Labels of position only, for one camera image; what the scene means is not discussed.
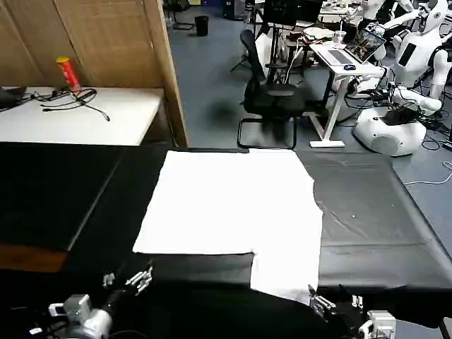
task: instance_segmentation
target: black tabletop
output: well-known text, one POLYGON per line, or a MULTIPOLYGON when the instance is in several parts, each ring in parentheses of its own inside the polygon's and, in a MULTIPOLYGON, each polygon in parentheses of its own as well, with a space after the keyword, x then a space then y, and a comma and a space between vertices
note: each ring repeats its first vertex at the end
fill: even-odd
POLYGON ((0 145, 0 243, 70 250, 121 148, 0 145))
MULTIPOLYGON (((150 258, 133 254, 131 249, 168 148, 79 148, 90 149, 84 152, 92 153, 93 164, 102 159, 101 153, 114 153, 112 157, 119 160, 105 160, 112 172, 107 184, 100 185, 102 193, 84 219, 63 270, 68 274, 116 271, 128 275, 150 258)), ((314 197, 324 212, 319 290, 331 299, 342 297, 344 291, 364 295, 373 307, 426 326, 435 327, 442 316, 450 315, 445 301, 450 301, 452 292, 452 261, 393 171, 391 160, 361 153, 297 154, 315 180, 314 197)), ((85 163, 81 150, 67 157, 85 163)), ((56 161, 45 159, 50 164, 56 161)), ((89 173, 78 175, 79 183, 83 176, 90 177, 89 173)), ((53 242, 61 238, 68 243, 62 239, 64 233, 53 230, 53 242)), ((253 259, 251 254, 152 258, 159 283, 240 287, 249 286, 253 259)))

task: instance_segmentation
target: chair armrest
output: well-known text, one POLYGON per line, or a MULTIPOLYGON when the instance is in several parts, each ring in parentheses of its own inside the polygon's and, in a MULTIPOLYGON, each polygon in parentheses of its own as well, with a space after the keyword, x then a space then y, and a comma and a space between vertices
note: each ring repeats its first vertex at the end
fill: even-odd
POLYGON ((296 87, 290 84, 277 83, 265 86, 265 92, 272 97, 292 97, 296 87))
MULTIPOLYGON (((292 69, 295 69, 295 68, 300 67, 300 66, 302 66, 301 62, 299 64, 294 63, 292 65, 292 69)), ((287 64, 266 64, 266 67, 268 69, 288 69, 289 65, 287 65, 287 64)))
POLYGON ((287 64, 281 64, 281 63, 269 63, 266 64, 266 67, 268 69, 286 69, 287 67, 289 67, 289 65, 287 64))

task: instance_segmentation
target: monitor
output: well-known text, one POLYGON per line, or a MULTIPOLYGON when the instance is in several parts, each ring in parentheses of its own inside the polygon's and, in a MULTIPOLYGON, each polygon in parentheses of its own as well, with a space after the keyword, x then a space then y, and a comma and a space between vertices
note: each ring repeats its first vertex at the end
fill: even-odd
POLYGON ((297 23, 298 0, 266 0, 263 7, 263 20, 271 24, 295 27, 297 23))
POLYGON ((298 0, 297 21, 316 23, 322 9, 322 0, 298 0))

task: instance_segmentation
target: chair base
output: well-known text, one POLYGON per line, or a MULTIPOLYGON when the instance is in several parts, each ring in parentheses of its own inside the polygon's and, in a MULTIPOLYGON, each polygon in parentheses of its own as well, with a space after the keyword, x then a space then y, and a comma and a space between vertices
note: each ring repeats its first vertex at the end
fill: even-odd
POLYGON ((172 26, 173 30, 193 30, 193 27, 195 27, 194 23, 180 23, 177 21, 176 11, 173 11, 172 15, 174 18, 174 24, 172 26))
POLYGON ((259 146, 259 145, 244 145, 240 140, 242 138, 242 127, 243 123, 259 123, 262 124, 265 121, 284 121, 285 119, 259 119, 259 118, 243 118, 239 122, 239 130, 237 132, 237 146, 240 148, 258 148, 262 150, 293 150, 297 145, 297 118, 292 117, 293 120, 293 135, 292 135, 292 145, 287 148, 282 147, 268 147, 268 146, 259 146))
POLYGON ((246 64, 247 62, 248 62, 248 58, 246 56, 242 55, 242 58, 240 59, 240 61, 237 64, 235 64, 234 67, 231 68, 230 73, 234 72, 240 66, 243 66, 243 67, 246 67, 247 69, 250 69, 251 67, 246 64))

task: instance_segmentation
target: wooden wall panel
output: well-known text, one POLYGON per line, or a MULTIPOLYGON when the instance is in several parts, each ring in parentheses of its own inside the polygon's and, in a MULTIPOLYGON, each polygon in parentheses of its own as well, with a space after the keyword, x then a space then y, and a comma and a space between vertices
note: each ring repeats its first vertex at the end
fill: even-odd
POLYGON ((33 246, 0 244, 0 269, 31 272, 58 272, 66 253, 33 246))
POLYGON ((0 84, 42 85, 44 79, 29 54, 8 9, 0 0, 0 84))
POLYGON ((180 146, 188 146, 182 102, 172 60, 167 26, 163 15, 162 0, 144 0, 148 27, 154 44, 155 55, 162 74, 163 88, 167 98, 167 110, 174 137, 180 146))
POLYGON ((57 57, 69 57, 82 85, 89 85, 53 0, 4 0, 45 84, 65 85, 57 57))
POLYGON ((92 85, 162 86, 141 0, 54 1, 92 85))

